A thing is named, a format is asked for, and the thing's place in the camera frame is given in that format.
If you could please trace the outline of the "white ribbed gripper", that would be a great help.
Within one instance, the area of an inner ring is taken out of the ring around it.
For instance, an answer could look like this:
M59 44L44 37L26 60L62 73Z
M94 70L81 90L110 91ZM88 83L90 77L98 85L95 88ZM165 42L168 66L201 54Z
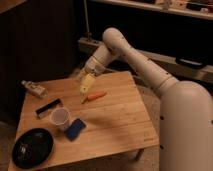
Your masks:
M82 74L80 76L80 92L86 94L90 87L96 81L95 76L101 75L107 65L110 63L111 54L105 45L101 45L90 56L84 66L84 70L90 74Z

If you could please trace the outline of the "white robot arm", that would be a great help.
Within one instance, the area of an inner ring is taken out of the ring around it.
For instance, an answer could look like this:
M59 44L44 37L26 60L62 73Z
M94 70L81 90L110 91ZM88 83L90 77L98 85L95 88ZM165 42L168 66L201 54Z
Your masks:
M132 47L116 28L85 63L80 92L85 94L107 65L123 58L160 99L159 171L213 171L213 97L202 85L180 81Z

